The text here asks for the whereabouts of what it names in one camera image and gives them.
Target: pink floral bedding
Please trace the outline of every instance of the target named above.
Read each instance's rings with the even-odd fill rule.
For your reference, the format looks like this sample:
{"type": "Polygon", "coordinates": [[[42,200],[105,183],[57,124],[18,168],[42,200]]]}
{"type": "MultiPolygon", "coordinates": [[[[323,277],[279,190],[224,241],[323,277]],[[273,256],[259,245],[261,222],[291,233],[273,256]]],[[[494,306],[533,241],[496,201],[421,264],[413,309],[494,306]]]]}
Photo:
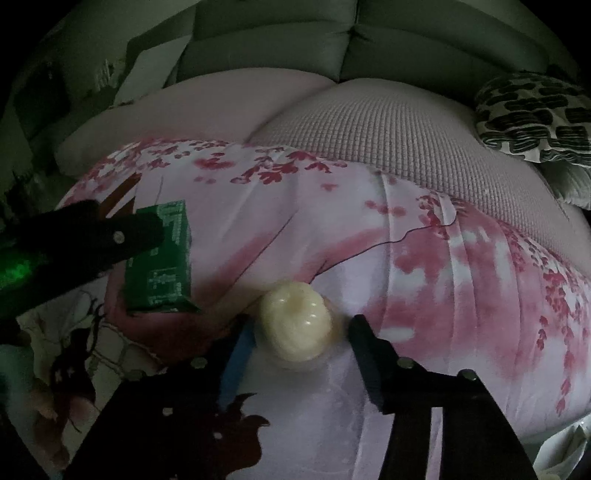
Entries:
{"type": "MultiPolygon", "coordinates": [[[[345,316],[364,313],[401,355],[428,369],[474,369],[520,436],[589,410],[589,279],[461,200],[291,147],[196,140],[127,145],[62,205],[82,199],[100,201],[106,216],[185,200],[193,300],[204,308],[128,316],[120,265],[108,279],[45,305],[37,320],[22,320],[33,330],[42,317],[42,336],[61,340],[80,320],[55,312],[69,305],[88,314],[91,304],[99,312],[104,303],[92,317],[98,340],[86,361],[94,417],[130,371],[153,374],[199,355],[234,315],[286,278],[310,282],[345,316]]],[[[48,355],[43,342],[35,354],[48,355]]],[[[37,372],[47,376],[39,363],[37,372]]],[[[378,477],[392,420],[367,400],[350,349],[307,373],[283,371],[255,351],[241,391],[255,394],[243,401],[243,415],[269,425],[254,435],[261,457],[231,478],[378,477]]],[[[62,427],[70,456],[92,425],[75,422],[62,427]]],[[[439,417],[433,424],[436,456],[439,417]]]]}

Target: green cardboard package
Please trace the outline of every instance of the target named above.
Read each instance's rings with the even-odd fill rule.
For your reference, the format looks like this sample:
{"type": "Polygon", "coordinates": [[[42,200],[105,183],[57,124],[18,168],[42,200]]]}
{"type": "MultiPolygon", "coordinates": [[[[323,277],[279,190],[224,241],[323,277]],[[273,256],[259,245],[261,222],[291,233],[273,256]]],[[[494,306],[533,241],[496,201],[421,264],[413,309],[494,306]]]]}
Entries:
{"type": "Polygon", "coordinates": [[[154,205],[137,210],[154,212],[164,226],[162,245],[127,261],[125,302],[133,312],[198,312],[191,300],[191,230],[185,203],[154,205]]]}

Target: cream rubber object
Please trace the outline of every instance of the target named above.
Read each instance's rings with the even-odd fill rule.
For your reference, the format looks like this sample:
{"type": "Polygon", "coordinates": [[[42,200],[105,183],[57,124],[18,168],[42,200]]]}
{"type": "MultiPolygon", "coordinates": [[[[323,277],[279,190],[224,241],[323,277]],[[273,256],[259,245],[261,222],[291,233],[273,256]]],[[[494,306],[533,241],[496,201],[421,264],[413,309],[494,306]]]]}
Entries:
{"type": "Polygon", "coordinates": [[[324,299],[302,282],[282,283],[263,296],[261,326],[273,353],[289,362],[318,357],[334,337],[324,299]]]}

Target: green light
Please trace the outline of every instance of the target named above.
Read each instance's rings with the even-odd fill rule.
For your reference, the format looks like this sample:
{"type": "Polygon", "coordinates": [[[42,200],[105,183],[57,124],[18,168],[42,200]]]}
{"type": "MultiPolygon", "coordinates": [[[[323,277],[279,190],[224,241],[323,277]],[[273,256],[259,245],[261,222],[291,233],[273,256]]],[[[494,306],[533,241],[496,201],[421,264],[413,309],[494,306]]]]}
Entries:
{"type": "Polygon", "coordinates": [[[30,254],[16,248],[0,250],[0,290],[26,282],[42,263],[42,255],[30,254]]]}
{"type": "Polygon", "coordinates": [[[9,267],[6,270],[1,271],[0,290],[4,287],[8,287],[9,285],[25,280],[32,273],[33,269],[31,268],[31,262],[29,260],[25,260],[19,265],[15,265],[14,267],[9,267]]]}

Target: black and white pillow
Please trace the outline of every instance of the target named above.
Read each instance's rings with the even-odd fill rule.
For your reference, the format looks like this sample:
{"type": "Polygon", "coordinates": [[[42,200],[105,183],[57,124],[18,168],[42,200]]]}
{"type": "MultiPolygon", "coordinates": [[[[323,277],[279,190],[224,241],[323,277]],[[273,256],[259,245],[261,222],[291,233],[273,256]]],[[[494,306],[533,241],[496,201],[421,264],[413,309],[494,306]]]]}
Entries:
{"type": "Polygon", "coordinates": [[[497,77],[476,95],[476,129],[490,148],[536,163],[591,168],[591,99],[573,84],[538,73],[497,77]]]}

